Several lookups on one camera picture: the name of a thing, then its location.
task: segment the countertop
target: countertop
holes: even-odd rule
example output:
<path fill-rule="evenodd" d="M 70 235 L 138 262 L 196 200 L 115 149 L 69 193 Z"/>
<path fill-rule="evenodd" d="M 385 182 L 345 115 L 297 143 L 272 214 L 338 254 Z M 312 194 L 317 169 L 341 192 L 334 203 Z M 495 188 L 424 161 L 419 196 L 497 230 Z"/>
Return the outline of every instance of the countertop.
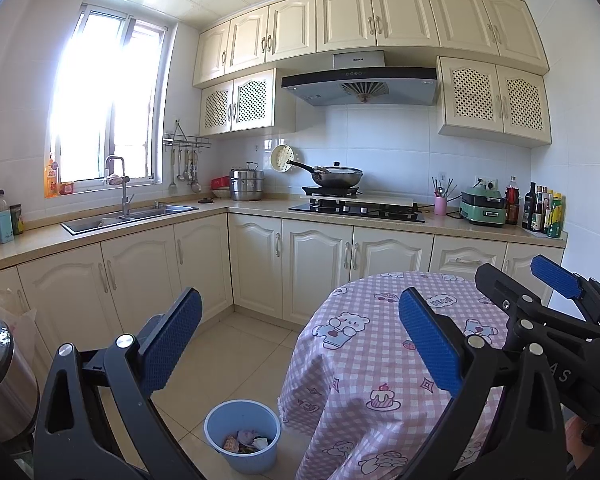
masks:
<path fill-rule="evenodd" d="M 566 245 L 566 234 L 563 234 L 562 238 L 536 237 L 518 226 L 505 225 L 501 228 L 475 226 L 466 220 L 449 216 L 435 216 L 432 213 L 424 213 L 426 222 L 423 224 L 288 210 L 292 206 L 305 202 L 306 197 L 284 200 L 264 199 L 259 202 L 234 202 L 232 200 L 214 199 L 212 204 L 199 204 L 197 200 L 191 200 L 178 202 L 178 205 L 195 206 L 200 208 L 199 210 L 177 213 L 157 219 L 130 222 L 75 236 L 70 235 L 60 224 L 40 227 L 25 231 L 23 234 L 16 236 L 13 242 L 0 244 L 0 270 L 50 254 L 96 244 L 119 236 L 227 212 L 558 248 L 563 248 Z"/>

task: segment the hanging rack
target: hanging rack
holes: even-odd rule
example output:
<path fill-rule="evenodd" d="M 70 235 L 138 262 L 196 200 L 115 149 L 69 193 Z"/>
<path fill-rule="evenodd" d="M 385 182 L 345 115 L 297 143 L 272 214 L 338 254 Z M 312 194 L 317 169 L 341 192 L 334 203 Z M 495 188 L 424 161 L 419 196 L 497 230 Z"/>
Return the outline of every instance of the hanging rack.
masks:
<path fill-rule="evenodd" d="M 188 136 L 180 126 L 180 120 L 176 119 L 173 132 L 166 132 L 162 138 L 162 145 L 165 148 L 181 147 L 191 150 L 200 150 L 202 148 L 210 148 L 211 141 L 206 137 Z"/>

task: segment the white wall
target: white wall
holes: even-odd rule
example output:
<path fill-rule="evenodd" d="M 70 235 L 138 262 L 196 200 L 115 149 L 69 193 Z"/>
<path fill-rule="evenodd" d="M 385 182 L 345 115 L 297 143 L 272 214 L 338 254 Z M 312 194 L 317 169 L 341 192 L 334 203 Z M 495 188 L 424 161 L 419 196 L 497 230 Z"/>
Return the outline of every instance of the white wall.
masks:
<path fill-rule="evenodd" d="M 544 77 L 552 144 L 532 150 L 532 179 L 566 194 L 563 266 L 600 281 L 600 6 L 526 0 L 550 70 Z M 574 312 L 558 294 L 551 306 Z"/>
<path fill-rule="evenodd" d="M 298 100 L 295 133 L 221 141 L 219 156 L 224 174 L 232 166 L 254 160 L 266 170 L 266 189 L 302 194 L 301 186 L 315 186 L 311 175 L 300 168 L 286 173 L 271 170 L 267 139 L 272 139 L 272 147 L 280 142 L 289 144 L 299 153 L 301 162 L 310 166 L 330 166 L 337 160 L 342 166 L 360 168 L 364 172 L 360 187 L 365 192 L 406 194 L 420 203 L 432 203 L 431 177 L 437 177 L 440 171 L 458 184 L 455 194 L 472 186 L 476 175 L 497 178 L 502 192 L 515 175 L 522 195 L 528 191 L 528 148 L 440 136 L 434 107 L 312 107 Z"/>
<path fill-rule="evenodd" d="M 6 13 L 14 7 L 6 0 L 0 8 L 0 188 L 9 203 L 21 203 L 25 221 L 87 208 L 114 205 L 120 201 L 115 187 L 45 199 L 43 168 L 48 155 L 47 122 L 59 59 L 75 27 L 83 0 L 17 0 L 20 15 Z M 11 25 L 13 33 L 3 32 Z M 184 131 L 198 131 L 200 91 L 191 85 L 198 46 L 198 32 L 179 24 L 173 39 L 164 110 L 164 129 L 173 130 L 180 118 Z M 163 198 L 170 182 L 168 154 L 164 157 L 164 183 L 133 187 L 136 200 Z M 215 176 L 213 150 L 200 156 L 200 181 Z M 179 183 L 178 194 L 190 193 Z"/>

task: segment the round table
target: round table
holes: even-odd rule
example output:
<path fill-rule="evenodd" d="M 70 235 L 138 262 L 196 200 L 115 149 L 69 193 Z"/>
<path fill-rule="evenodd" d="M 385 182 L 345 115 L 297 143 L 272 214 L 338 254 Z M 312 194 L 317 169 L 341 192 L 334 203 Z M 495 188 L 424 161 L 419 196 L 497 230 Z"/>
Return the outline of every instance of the round table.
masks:
<path fill-rule="evenodd" d="M 449 402 L 398 318 L 414 286 L 465 335 L 501 348 L 507 316 L 460 276 L 387 272 L 334 290 L 302 331 L 278 399 L 284 428 L 312 437 L 296 480 L 391 479 Z M 491 391 L 462 455 L 472 462 L 500 399 Z"/>

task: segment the faucet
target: faucet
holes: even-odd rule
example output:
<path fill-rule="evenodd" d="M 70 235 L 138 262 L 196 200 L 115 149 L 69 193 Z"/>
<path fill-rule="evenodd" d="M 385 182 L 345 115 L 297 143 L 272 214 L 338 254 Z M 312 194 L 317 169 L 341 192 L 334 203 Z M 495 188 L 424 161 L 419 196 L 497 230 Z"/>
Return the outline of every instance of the faucet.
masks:
<path fill-rule="evenodd" d="M 107 160 L 104 161 L 104 167 L 108 168 L 109 167 L 109 161 L 110 160 L 114 160 L 114 159 L 122 161 L 122 215 L 123 216 L 127 216 L 129 214 L 129 204 L 134 199 L 134 197 L 136 196 L 136 194 L 133 193 L 133 195 L 131 195 L 131 198 L 128 198 L 126 196 L 126 183 L 129 182 L 129 177 L 126 176 L 126 174 L 125 174 L 125 159 L 122 156 L 109 155 L 107 157 Z"/>

